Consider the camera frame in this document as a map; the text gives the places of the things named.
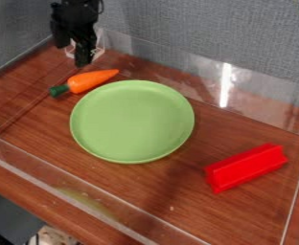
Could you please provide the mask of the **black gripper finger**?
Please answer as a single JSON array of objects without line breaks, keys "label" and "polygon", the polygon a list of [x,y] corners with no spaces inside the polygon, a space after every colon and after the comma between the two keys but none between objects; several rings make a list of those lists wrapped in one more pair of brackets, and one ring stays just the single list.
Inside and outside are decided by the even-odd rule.
[{"label": "black gripper finger", "polygon": [[84,67],[92,62],[97,37],[93,33],[74,38],[74,66]]},{"label": "black gripper finger", "polygon": [[54,46],[58,49],[62,49],[66,46],[69,46],[70,45],[70,37],[69,37],[68,30],[61,26],[52,26],[50,31],[52,31]]}]

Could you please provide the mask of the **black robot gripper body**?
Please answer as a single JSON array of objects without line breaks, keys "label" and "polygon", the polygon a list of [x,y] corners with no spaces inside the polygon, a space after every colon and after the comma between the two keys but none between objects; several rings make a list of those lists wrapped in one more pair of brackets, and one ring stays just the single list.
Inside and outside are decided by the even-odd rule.
[{"label": "black robot gripper body", "polygon": [[50,9],[49,28],[64,27],[70,40],[94,33],[93,25],[102,13],[102,0],[61,0],[60,3],[50,3]]}]

